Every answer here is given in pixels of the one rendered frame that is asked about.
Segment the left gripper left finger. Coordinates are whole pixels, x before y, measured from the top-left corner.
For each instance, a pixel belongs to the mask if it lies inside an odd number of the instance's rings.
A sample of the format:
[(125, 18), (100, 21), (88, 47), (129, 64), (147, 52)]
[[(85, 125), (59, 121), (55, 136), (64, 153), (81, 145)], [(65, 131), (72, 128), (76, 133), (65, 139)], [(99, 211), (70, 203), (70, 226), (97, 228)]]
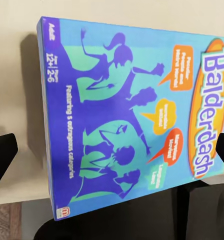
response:
[(0, 180), (18, 152), (18, 145), (13, 133), (0, 136)]

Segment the board game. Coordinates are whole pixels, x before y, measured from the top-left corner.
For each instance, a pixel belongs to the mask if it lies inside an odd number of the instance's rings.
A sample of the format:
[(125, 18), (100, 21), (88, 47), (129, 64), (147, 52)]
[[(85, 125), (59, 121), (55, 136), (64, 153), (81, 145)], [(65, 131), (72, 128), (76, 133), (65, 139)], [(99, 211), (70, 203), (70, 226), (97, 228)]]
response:
[(224, 172), (224, 36), (42, 16), (55, 221)]

